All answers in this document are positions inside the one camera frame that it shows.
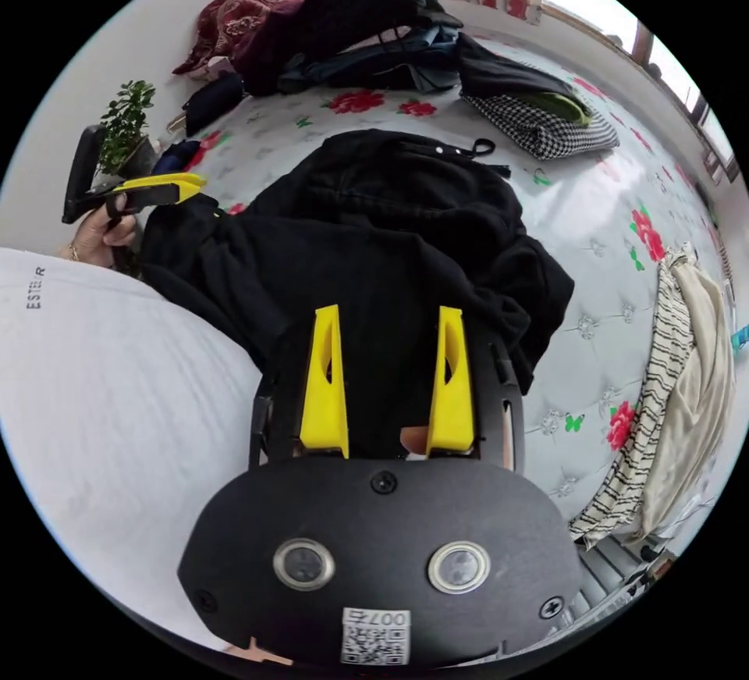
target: window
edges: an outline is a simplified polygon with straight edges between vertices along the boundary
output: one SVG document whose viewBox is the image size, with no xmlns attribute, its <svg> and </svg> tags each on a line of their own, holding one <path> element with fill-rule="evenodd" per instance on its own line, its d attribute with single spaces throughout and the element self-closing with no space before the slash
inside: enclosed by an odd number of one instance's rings
<svg viewBox="0 0 749 680">
<path fill-rule="evenodd" d="M 721 158 L 721 160 L 726 164 L 731 162 L 733 159 L 733 147 L 728 141 L 726 132 L 721 127 L 712 109 L 709 109 L 705 113 L 705 119 L 702 122 L 702 130 L 710 141 L 710 144 L 712 144 L 713 149 L 715 149 L 715 153 Z"/>
<path fill-rule="evenodd" d="M 544 3 L 571 14 L 601 34 L 616 35 L 622 41 L 622 49 L 632 54 L 637 17 L 617 0 L 544 0 Z"/>
<path fill-rule="evenodd" d="M 661 71 L 661 78 L 671 91 L 685 104 L 690 112 L 694 110 L 700 96 L 699 87 L 687 70 L 676 60 L 674 54 L 657 38 L 653 37 L 650 63 Z"/>
</svg>

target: pillow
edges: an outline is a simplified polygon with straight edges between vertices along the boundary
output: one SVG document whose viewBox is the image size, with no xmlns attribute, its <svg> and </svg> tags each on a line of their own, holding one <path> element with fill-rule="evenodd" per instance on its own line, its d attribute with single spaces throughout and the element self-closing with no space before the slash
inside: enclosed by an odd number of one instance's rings
<svg viewBox="0 0 749 680">
<path fill-rule="evenodd" d="M 172 73 L 206 78 L 208 61 L 221 55 L 231 59 L 243 38 L 257 31 L 279 3 L 288 1 L 292 0 L 211 1 L 197 17 L 197 42 L 190 55 Z"/>
</svg>

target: houndstooth fabric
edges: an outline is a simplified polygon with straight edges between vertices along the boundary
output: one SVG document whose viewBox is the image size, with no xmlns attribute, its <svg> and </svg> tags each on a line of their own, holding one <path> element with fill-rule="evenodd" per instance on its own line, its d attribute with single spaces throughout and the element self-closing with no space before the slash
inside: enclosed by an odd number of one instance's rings
<svg viewBox="0 0 749 680">
<path fill-rule="evenodd" d="M 619 146 L 616 129 L 590 106 L 590 124 L 578 126 L 507 94 L 481 98 L 461 92 L 460 97 L 536 159 L 561 159 Z"/>
</svg>

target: floral bedspread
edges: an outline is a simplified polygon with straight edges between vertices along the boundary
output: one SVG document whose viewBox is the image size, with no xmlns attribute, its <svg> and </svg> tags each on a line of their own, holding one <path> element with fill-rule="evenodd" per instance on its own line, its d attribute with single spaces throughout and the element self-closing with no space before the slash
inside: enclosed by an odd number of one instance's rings
<svg viewBox="0 0 749 680">
<path fill-rule="evenodd" d="M 601 85 L 534 53 L 485 44 L 583 91 L 619 131 L 606 155 L 542 166 L 458 97 L 314 89 L 248 98 L 202 137 L 193 169 L 207 192 L 239 211 L 322 141 L 346 130 L 423 134 L 497 149 L 482 162 L 509 165 L 524 223 L 576 283 L 566 319 L 538 364 L 524 402 L 526 476 L 572 518 L 593 497 L 627 437 L 651 345 L 658 260 L 691 242 L 716 281 L 721 266 L 709 215 L 686 173 L 657 138 Z"/>
</svg>

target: black jacket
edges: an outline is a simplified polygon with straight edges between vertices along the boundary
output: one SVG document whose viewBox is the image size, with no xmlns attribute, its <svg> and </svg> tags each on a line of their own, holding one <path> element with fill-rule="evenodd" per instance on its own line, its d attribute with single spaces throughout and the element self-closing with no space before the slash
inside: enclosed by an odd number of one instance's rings
<svg viewBox="0 0 749 680">
<path fill-rule="evenodd" d="M 272 57 L 260 68 L 243 70 L 244 87 L 256 97 L 274 94 L 279 74 L 295 55 L 324 61 L 394 27 L 436 25 L 459 29 L 463 23 L 438 0 L 304 0 L 279 28 Z"/>
<path fill-rule="evenodd" d="M 428 423 L 438 307 L 496 329 L 526 393 L 573 281 L 526 234 L 505 167 L 432 139 L 329 138 L 230 216 L 197 196 L 160 207 L 144 279 L 241 344 L 260 369 L 315 308 L 340 308 L 352 452 L 395 456 Z"/>
<path fill-rule="evenodd" d="M 566 82 L 532 66 L 503 58 L 464 32 L 458 35 L 455 56 L 460 85 L 463 93 L 469 97 L 552 92 L 579 102 L 574 89 Z M 581 106 L 587 111 L 584 103 Z"/>
</svg>

